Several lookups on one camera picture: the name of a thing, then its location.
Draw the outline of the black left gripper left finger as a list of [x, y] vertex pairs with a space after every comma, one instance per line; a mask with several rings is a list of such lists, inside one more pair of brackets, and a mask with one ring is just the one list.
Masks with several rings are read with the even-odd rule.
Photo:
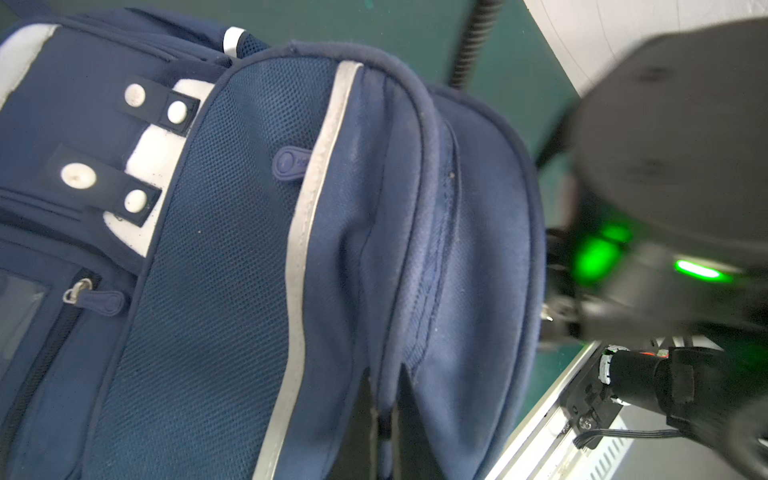
[[330, 480], [375, 479], [372, 465], [372, 428], [374, 416], [370, 375], [363, 373], [359, 383], [351, 417], [341, 442], [338, 455], [329, 472]]

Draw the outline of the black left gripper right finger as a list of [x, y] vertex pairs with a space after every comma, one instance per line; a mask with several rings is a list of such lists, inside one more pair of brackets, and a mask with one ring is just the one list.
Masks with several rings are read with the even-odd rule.
[[395, 478], [443, 480], [445, 475], [430, 447], [405, 367], [401, 368], [398, 387]]

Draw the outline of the navy blue student backpack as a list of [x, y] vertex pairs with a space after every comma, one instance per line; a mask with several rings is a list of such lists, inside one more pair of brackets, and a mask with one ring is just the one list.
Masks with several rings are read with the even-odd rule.
[[539, 336], [521, 139], [380, 50], [272, 48], [14, 1], [1, 39], [1, 475], [324, 479], [405, 367], [447, 479], [482, 479]]

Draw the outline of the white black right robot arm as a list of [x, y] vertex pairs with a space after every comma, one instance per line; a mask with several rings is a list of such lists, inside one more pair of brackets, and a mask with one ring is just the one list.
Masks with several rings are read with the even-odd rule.
[[767, 475], [767, 21], [652, 37], [539, 154], [568, 155], [541, 337], [598, 341], [604, 402]]

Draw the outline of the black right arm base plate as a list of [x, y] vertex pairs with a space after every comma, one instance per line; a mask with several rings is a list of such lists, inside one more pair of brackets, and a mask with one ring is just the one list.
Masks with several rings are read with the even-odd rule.
[[594, 353], [559, 397], [559, 406], [576, 436], [611, 429], [623, 408], [611, 400], [611, 388], [598, 378], [600, 358], [599, 353]]

